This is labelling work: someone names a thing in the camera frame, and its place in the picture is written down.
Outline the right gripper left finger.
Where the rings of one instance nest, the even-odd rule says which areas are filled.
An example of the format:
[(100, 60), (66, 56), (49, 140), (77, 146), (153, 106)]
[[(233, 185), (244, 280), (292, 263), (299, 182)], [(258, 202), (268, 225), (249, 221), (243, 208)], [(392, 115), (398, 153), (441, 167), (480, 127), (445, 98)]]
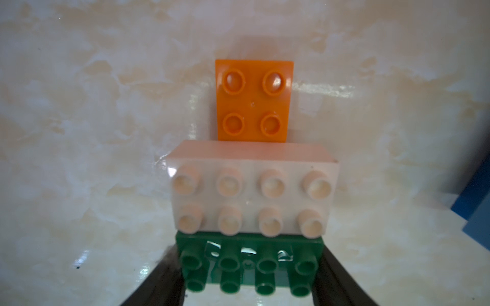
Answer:
[(121, 305), (172, 305), (185, 301), (185, 279), (177, 245), (168, 247), (155, 269)]

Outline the green lego brick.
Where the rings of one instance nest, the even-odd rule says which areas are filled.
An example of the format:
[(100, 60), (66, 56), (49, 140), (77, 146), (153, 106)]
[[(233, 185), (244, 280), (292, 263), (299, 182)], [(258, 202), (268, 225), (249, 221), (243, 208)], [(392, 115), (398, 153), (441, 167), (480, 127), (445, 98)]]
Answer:
[(218, 232), (177, 232), (176, 246), (185, 286), (199, 293), (217, 284), (225, 294), (251, 286), (262, 296), (289, 288), (292, 296), (308, 296), (324, 250), (322, 238), (260, 233), (226, 236)]

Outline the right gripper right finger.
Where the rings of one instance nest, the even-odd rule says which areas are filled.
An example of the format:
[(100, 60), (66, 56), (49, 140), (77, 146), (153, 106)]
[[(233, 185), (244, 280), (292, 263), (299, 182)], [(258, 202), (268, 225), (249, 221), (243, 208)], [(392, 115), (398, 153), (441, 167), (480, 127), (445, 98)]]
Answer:
[(314, 306), (378, 306), (324, 246), (313, 283)]

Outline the light blue lego brick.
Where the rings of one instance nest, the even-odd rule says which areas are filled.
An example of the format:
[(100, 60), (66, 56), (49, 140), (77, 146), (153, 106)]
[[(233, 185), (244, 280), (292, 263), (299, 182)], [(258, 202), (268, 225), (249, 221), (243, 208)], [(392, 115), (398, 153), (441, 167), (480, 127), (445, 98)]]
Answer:
[(489, 250), (489, 154), (451, 210), (467, 221), (462, 231)]

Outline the orange lego brick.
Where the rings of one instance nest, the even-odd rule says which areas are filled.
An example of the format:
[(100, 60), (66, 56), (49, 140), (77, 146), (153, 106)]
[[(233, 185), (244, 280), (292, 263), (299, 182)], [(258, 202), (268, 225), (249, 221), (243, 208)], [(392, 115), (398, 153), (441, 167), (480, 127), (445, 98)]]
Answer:
[(286, 142), (292, 61), (217, 59), (218, 140)]

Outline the white lego brick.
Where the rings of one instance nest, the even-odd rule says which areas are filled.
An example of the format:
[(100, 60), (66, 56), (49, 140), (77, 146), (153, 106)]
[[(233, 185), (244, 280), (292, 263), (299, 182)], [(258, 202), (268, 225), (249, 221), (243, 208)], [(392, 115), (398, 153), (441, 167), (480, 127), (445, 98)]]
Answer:
[(320, 145), (185, 140), (166, 159), (176, 229), (321, 237), (340, 170)]

